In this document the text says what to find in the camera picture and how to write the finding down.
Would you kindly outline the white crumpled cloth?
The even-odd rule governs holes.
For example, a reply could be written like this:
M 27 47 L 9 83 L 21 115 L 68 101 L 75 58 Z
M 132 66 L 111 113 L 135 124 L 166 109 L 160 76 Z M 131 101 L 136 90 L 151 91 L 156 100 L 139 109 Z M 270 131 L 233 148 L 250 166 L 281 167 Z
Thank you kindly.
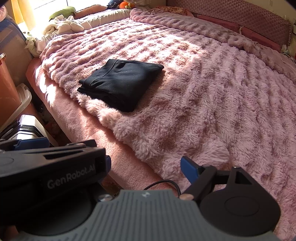
M 40 36 L 34 37 L 29 35 L 26 39 L 25 49 L 34 57 L 39 57 L 48 42 L 56 36 L 83 32 L 86 30 L 86 27 L 88 27 L 88 23 L 86 26 L 83 26 L 79 20 L 74 19 L 74 16 L 65 18 L 63 15 L 59 15 L 48 22 Z

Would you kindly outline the pink fluffy blanket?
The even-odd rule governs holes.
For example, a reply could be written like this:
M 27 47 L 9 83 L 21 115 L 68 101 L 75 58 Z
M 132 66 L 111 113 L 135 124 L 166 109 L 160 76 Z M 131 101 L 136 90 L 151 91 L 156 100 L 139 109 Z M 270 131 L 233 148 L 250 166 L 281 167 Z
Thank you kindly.
M 53 81 L 162 178 L 188 187 L 184 155 L 222 169 L 241 166 L 279 203 L 278 237 L 295 236 L 295 65 L 288 57 L 156 9 L 55 37 L 40 57 Z M 131 113 L 78 92 L 79 81 L 109 59 L 164 67 Z

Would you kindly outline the black pants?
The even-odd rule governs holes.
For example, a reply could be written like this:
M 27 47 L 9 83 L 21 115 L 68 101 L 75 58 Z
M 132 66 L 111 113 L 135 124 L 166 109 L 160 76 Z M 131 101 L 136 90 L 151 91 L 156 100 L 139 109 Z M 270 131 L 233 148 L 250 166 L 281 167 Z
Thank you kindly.
M 134 111 L 149 86 L 163 71 L 161 64 L 109 59 L 89 77 L 79 80 L 77 91 L 122 112 Z

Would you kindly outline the pink quilted headboard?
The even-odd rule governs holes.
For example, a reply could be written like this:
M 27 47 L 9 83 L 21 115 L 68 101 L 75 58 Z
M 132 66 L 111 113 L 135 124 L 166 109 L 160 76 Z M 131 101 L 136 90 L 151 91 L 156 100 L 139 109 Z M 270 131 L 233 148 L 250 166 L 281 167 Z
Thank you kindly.
M 289 46 L 291 42 L 292 25 L 290 21 L 247 1 L 176 0 L 166 1 L 166 4 L 188 9 L 196 15 L 205 15 L 236 23 L 280 46 Z

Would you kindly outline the pink bed sheet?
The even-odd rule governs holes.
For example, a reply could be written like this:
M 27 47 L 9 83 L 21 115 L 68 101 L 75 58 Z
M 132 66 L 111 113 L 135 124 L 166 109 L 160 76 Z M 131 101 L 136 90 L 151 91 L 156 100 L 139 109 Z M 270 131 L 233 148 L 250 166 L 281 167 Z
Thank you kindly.
M 175 189 L 170 183 L 161 183 L 160 176 L 140 161 L 129 146 L 118 141 L 110 129 L 103 127 L 95 116 L 52 81 L 44 72 L 39 58 L 31 60 L 26 77 L 70 142 L 94 139 L 98 147 L 106 149 L 106 154 L 111 157 L 109 176 L 121 188 L 143 190 L 154 183 L 153 189 Z

